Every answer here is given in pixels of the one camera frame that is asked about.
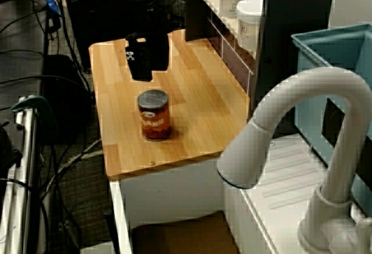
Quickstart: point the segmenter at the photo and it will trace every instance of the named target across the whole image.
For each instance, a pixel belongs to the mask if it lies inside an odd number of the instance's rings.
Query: teal plastic bin
[[[370,24],[294,34],[292,38],[299,49],[298,72],[322,66],[341,67],[364,78],[372,89],[372,26]],[[341,97],[316,96],[296,106],[295,125],[329,164],[334,148],[321,134],[328,98],[345,113],[346,103]],[[368,130],[368,137],[372,138],[372,126]],[[372,191],[359,176],[355,177],[352,192],[362,208],[372,216]]]
[[[372,87],[372,25],[292,35],[299,48],[298,72],[321,66],[349,69]]]

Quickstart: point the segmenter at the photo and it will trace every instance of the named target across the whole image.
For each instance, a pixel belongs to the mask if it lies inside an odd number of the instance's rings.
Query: can
[[[148,141],[163,141],[171,134],[168,95],[162,90],[147,90],[137,98],[142,135]]]

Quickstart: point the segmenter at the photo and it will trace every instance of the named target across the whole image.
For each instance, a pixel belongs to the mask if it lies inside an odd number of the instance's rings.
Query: white sink
[[[297,239],[325,168],[300,135],[273,140],[258,185],[223,183],[217,158],[110,183],[121,254],[131,254],[130,231],[144,224],[181,221],[222,210],[241,254],[306,253]],[[353,206],[355,221],[362,218]]]

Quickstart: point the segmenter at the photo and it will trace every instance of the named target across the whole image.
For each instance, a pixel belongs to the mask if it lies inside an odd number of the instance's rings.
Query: jar lid
[[[168,95],[162,90],[147,90],[137,98],[138,106],[150,110],[159,109],[168,102]]]
[[[259,24],[262,16],[263,0],[242,0],[237,5],[238,19]]]

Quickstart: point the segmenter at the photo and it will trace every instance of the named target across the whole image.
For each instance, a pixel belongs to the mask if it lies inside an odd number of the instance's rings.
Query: wooden board
[[[90,47],[110,180],[218,156],[246,125],[249,97],[209,41],[185,42],[184,30],[170,33],[169,40],[168,70],[153,72],[149,83],[131,78],[125,40]],[[169,96],[172,134],[161,142],[147,141],[141,131],[137,97],[151,89]]]

